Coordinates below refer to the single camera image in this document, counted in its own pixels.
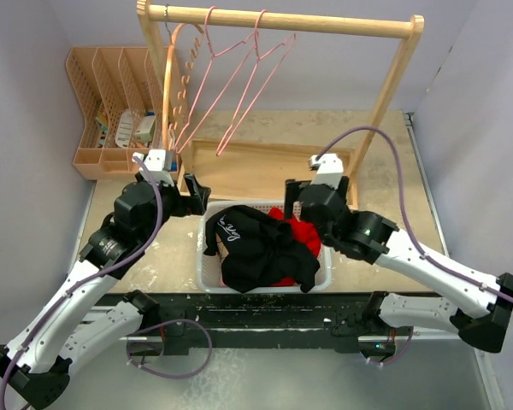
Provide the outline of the red t shirt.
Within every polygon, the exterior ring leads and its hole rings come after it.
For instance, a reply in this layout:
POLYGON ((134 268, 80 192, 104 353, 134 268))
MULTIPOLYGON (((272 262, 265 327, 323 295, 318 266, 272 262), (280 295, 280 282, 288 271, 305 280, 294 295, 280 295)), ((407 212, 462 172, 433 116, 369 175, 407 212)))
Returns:
POLYGON ((292 229, 292 236, 295 241, 302 243, 307 250, 313 255, 314 259, 317 260, 321 252, 321 241, 319 239, 317 230, 309 223, 297 219, 292 216, 287 219, 280 208, 273 207, 268 212, 268 216, 276 219, 283 220, 289 224, 292 229))

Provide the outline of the black t shirt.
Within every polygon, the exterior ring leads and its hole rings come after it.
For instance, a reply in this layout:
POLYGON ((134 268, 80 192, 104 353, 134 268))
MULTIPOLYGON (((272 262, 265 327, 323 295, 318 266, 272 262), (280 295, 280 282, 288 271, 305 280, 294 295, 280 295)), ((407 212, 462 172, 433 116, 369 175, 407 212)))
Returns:
POLYGON ((287 222, 246 205, 225 208, 207 220, 203 253, 220 256, 222 282, 239 293, 294 285, 307 293, 320 269, 287 222))

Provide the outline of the orange hanger with metal hook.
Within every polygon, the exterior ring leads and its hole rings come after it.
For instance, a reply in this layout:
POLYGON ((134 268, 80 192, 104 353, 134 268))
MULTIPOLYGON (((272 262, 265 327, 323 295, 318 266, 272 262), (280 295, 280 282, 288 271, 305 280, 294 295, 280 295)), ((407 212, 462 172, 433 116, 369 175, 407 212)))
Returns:
POLYGON ((187 131, 193 113, 193 107, 188 107, 187 90, 191 80, 191 73, 198 58, 199 48, 203 42, 203 28, 199 24, 192 27, 198 35, 194 38, 190 49, 190 59, 186 61, 185 72, 180 68, 176 56, 175 45, 180 31, 186 23, 180 23, 169 33, 169 46, 164 68, 163 111, 162 111, 162 145, 183 156, 192 155, 192 141, 187 131))

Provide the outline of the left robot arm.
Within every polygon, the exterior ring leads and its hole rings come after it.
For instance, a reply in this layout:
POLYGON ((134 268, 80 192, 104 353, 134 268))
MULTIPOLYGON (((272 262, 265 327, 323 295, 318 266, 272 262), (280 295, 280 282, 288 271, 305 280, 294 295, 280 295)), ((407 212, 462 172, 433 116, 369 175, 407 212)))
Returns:
POLYGON ((184 180, 188 195, 163 176, 143 173, 123 188, 60 289, 20 334, 0 344, 1 409, 7 389, 27 407, 47 408, 72 376, 115 340, 156 330, 159 304, 140 290, 127 293, 101 319, 89 325, 81 321, 144 256, 170 218, 204 214, 211 189, 190 173, 184 180))

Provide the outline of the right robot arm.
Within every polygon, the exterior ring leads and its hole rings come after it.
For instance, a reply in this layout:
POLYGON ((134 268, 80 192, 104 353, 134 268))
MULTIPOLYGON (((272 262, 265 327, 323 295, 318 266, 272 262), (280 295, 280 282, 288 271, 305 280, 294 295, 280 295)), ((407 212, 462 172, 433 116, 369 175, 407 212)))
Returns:
POLYGON ((513 275, 499 276, 464 266, 420 244, 393 221, 370 211, 350 210, 348 179, 339 186, 286 181, 286 214, 300 205, 300 218, 312 224, 321 243, 348 259, 398 272, 435 291, 435 296, 372 294, 363 313, 373 334, 388 328, 422 327, 458 335, 469 346, 497 354, 513 311, 513 275))

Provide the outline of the wooden clothes rack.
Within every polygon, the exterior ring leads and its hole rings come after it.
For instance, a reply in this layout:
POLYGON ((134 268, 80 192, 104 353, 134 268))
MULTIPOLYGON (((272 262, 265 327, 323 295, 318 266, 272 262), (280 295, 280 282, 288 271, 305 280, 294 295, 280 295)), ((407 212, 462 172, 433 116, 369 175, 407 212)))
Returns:
MULTIPOLYGON (((322 15, 295 15, 226 10, 170 7, 139 1, 136 6, 139 23, 144 34, 150 58, 156 74, 164 75, 165 48, 169 46, 169 33, 180 23, 186 26, 180 31, 175 45, 176 56, 182 72, 190 59, 190 49, 198 35, 192 27, 203 28, 203 42, 208 43, 209 26, 249 27, 251 41, 257 41, 262 29, 297 32, 319 32, 327 34, 353 35, 373 38, 397 38, 400 43, 386 75, 380 94, 369 115, 369 127, 357 149, 344 149, 341 158, 345 165, 350 185, 346 198, 351 206, 358 204, 356 176, 364 156, 400 84, 424 30, 424 19, 413 15, 408 22, 393 20, 369 20, 322 15)), ((297 160, 309 155, 311 146, 286 143, 232 142, 247 112, 236 108, 232 124, 217 147, 213 149, 208 139, 196 139, 198 126, 190 122, 187 134, 192 141, 192 155, 178 155, 181 159, 180 175, 195 173, 213 185, 210 197, 213 200, 243 201, 276 199, 280 195, 280 177, 272 172, 274 167, 283 166, 287 171, 302 175, 297 160)))

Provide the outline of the white plastic basket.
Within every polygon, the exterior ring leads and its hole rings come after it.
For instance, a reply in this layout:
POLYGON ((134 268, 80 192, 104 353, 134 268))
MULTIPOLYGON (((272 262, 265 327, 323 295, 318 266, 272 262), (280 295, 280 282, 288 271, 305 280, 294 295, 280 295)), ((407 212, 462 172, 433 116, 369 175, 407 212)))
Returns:
MULTIPOLYGON (((282 200, 243 200, 243 201, 213 201, 211 202, 205 214, 200 218, 198 226, 197 246, 196 246, 196 280, 200 290, 210 294, 237 294, 236 290, 227 287, 222 282, 221 258, 219 255, 207 256, 203 253, 205 245, 205 226, 207 220, 225 208, 235 205, 246 205, 267 213, 272 208, 283 209, 282 200)), ((332 274, 332 250, 324 245, 321 246, 320 254, 317 257, 320 263, 320 269, 315 274, 315 286, 311 289, 312 293, 325 290, 333 280, 332 274)))

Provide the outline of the white green box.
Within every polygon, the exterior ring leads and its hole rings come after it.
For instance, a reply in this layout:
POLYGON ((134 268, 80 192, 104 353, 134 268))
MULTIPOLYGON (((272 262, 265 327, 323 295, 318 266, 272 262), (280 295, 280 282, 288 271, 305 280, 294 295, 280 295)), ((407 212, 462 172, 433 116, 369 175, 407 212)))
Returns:
POLYGON ((153 140, 156 127, 156 116, 146 115, 133 132, 133 140, 139 144, 147 144, 153 140))

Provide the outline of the white leaflet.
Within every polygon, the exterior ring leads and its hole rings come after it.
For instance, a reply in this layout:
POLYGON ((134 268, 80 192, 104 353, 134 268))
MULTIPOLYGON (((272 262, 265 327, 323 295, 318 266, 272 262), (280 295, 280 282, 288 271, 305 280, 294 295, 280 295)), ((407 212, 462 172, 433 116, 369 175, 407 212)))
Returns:
POLYGON ((130 109, 125 109, 119 119, 115 133, 115 145, 126 149, 129 146, 133 130, 133 114, 130 109))

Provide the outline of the peach plastic file organizer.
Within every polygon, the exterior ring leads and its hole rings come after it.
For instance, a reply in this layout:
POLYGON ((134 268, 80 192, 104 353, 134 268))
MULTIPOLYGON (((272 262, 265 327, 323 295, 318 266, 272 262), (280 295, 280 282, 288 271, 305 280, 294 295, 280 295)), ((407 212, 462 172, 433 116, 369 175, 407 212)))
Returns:
POLYGON ((68 77, 85 121, 74 167, 87 180, 121 179, 136 173, 134 152, 162 145, 163 76, 145 47, 74 47, 66 60, 68 77), (126 149, 115 145, 122 112, 130 109, 133 130, 126 149), (136 143, 133 132, 146 115, 156 116, 150 143, 136 143))

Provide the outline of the aluminium frame rail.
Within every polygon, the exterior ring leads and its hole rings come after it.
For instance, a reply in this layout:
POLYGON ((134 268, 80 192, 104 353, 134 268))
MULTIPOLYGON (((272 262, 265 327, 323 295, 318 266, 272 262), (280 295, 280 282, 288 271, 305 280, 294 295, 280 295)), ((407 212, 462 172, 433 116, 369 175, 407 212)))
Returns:
POLYGON ((473 349, 418 326, 383 366, 349 351, 288 348, 282 332, 251 333, 270 348, 215 345, 161 356, 156 339, 117 340, 56 402, 58 409, 488 409, 473 349))

